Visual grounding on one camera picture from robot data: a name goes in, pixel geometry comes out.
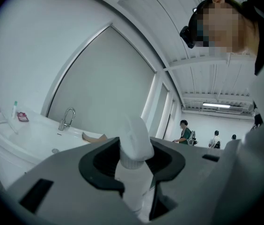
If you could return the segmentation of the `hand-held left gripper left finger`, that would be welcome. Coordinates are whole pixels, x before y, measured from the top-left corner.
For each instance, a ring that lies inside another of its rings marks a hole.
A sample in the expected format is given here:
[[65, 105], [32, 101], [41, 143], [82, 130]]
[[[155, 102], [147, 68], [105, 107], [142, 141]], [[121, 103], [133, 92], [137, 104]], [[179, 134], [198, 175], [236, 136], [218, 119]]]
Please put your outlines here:
[[10, 209], [29, 225], [140, 225], [119, 188], [95, 187], [79, 170], [84, 155], [118, 142], [113, 138], [51, 155], [8, 188]]

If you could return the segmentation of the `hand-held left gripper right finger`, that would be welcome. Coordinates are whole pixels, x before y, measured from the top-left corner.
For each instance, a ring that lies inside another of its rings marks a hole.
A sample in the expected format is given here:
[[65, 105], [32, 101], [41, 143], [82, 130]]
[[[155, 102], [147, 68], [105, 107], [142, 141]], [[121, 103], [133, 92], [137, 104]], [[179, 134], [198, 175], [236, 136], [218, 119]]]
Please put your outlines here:
[[217, 208], [231, 174], [240, 140], [224, 150], [189, 146], [152, 138], [160, 159], [150, 167], [164, 168], [154, 174], [155, 194], [150, 213], [152, 225], [215, 225]]

